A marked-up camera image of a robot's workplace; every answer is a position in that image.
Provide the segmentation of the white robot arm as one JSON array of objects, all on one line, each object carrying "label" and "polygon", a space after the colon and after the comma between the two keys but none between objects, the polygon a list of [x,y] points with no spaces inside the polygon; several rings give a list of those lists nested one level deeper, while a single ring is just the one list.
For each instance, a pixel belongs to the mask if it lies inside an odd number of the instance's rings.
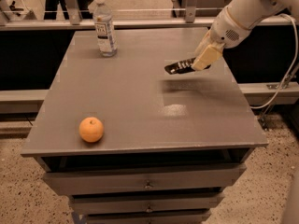
[{"label": "white robot arm", "polygon": [[262,20],[287,8],[297,18],[299,0],[232,0],[216,17],[198,45],[192,69],[204,70],[224,49],[238,46]]}]

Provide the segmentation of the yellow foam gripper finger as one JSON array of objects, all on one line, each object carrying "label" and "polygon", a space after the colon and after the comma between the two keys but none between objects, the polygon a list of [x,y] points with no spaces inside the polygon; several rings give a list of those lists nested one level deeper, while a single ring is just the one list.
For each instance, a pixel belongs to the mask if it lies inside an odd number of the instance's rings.
[{"label": "yellow foam gripper finger", "polygon": [[195,55],[197,57],[206,55],[207,57],[211,58],[215,53],[213,44],[214,44],[214,40],[211,38],[211,32],[207,31],[204,38],[197,46],[194,52]]},{"label": "yellow foam gripper finger", "polygon": [[195,51],[196,58],[192,69],[201,71],[216,62],[222,56],[223,47],[223,44],[218,43],[199,45]]}]

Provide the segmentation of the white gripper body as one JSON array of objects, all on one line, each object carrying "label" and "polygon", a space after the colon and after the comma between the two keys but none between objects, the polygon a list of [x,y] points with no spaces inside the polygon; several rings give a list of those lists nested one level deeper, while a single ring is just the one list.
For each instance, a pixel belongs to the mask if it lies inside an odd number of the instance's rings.
[{"label": "white gripper body", "polygon": [[210,28],[211,40],[222,44],[225,49],[238,46],[250,33],[251,30],[246,29],[231,16],[228,7],[219,13]]}]

